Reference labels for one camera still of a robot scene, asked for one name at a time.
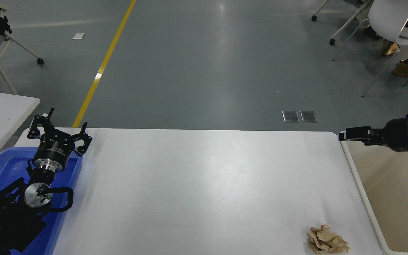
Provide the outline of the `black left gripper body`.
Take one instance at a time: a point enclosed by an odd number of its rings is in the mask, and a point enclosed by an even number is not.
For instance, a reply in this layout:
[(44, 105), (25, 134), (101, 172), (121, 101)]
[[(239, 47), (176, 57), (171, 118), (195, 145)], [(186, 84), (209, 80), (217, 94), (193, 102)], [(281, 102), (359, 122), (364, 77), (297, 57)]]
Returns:
[(39, 166), (42, 160), (48, 159), (57, 162), (61, 166), (65, 166), (74, 149), (75, 145), (70, 141), (42, 141), (33, 157), (33, 163)]

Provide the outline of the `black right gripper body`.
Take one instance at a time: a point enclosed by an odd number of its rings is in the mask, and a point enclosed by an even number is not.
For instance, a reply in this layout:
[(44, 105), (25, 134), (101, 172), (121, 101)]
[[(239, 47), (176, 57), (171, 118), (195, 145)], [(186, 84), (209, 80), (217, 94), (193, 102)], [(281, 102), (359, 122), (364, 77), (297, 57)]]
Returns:
[(390, 120), (382, 129), (382, 137), (390, 149), (396, 152), (408, 152), (408, 119)]

